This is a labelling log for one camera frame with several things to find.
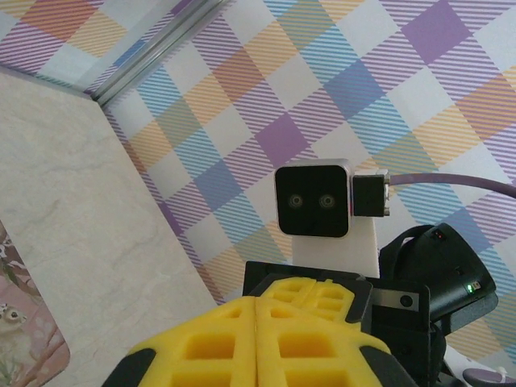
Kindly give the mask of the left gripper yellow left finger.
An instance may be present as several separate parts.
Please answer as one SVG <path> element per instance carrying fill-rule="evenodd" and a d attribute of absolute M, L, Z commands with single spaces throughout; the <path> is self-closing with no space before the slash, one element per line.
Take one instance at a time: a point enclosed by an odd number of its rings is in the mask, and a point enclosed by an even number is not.
<path fill-rule="evenodd" d="M 136 344 L 105 387 L 257 387 L 256 299 L 242 297 Z"/>

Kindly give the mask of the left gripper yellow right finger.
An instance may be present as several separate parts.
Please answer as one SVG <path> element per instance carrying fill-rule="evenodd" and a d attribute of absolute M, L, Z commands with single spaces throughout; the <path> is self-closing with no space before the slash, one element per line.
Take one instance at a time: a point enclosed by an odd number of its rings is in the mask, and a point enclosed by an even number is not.
<path fill-rule="evenodd" d="M 418 387 L 380 339 L 256 299 L 258 387 Z"/>

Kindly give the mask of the pink illustrated tin box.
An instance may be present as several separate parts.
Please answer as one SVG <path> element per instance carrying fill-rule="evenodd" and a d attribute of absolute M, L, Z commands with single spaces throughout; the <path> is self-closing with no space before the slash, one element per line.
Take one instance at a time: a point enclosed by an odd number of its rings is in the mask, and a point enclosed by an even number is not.
<path fill-rule="evenodd" d="M 69 361 L 69 346 L 0 222 L 0 387 L 43 387 Z"/>

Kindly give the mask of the aluminium frame post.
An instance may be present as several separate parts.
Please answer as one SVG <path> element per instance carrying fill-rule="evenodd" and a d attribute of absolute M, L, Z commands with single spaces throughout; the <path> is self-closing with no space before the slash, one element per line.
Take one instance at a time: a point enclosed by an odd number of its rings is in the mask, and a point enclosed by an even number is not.
<path fill-rule="evenodd" d="M 192 39 L 234 0 L 179 0 L 90 87 L 91 98 L 102 108 L 136 87 L 166 56 Z"/>

